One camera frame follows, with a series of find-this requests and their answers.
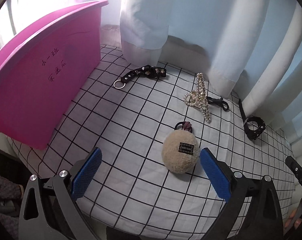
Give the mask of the black wrist watch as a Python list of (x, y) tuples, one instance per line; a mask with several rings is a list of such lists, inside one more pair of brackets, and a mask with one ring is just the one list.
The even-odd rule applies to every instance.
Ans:
[(239, 110), (243, 122), (244, 132), (247, 138), (250, 141), (255, 141), (258, 137), (262, 135), (263, 131), (265, 131), (266, 129), (264, 120), (258, 116), (246, 116), (242, 106), (242, 101), (240, 99)]

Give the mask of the pearl hair claw clip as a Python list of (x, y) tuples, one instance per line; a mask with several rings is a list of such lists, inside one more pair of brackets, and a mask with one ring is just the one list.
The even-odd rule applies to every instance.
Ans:
[(202, 73), (197, 73), (195, 90), (185, 94), (184, 103), (190, 107), (197, 107), (204, 116), (204, 120), (207, 123), (211, 123), (210, 108), (206, 95), (204, 76)]

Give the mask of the black grid white bedsheet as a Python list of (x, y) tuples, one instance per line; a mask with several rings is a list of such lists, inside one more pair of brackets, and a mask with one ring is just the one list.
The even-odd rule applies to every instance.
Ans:
[(238, 96), (229, 110), (211, 106), (211, 122), (186, 105), (196, 75), (171, 63), (162, 80), (134, 79), (122, 89), (113, 82), (134, 69), (117, 47), (103, 45), (102, 60), (72, 100), (44, 150), (9, 139), (24, 165), (42, 178), (67, 170), (93, 147), (102, 164), (77, 201), (94, 222), (144, 237), (199, 239), (224, 206), (200, 164), (173, 174), (162, 161), (162, 145), (180, 121), (192, 124), (201, 148), (248, 178), (273, 179), (283, 217), (289, 214), (293, 175), (285, 165), (291, 147), (282, 131), (267, 128), (256, 140), (244, 133)]

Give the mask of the pink plastic storage bin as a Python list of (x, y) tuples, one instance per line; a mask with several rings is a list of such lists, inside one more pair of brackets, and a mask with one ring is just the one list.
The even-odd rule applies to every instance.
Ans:
[(51, 12), (0, 49), (0, 133), (42, 150), (101, 60), (107, 0)]

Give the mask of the white blue curtain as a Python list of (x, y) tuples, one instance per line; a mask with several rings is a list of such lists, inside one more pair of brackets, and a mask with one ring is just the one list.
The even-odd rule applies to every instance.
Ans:
[(291, 143), (302, 139), (302, 7), (296, 0), (108, 0), (102, 40), (135, 65), (159, 60), (235, 90)]

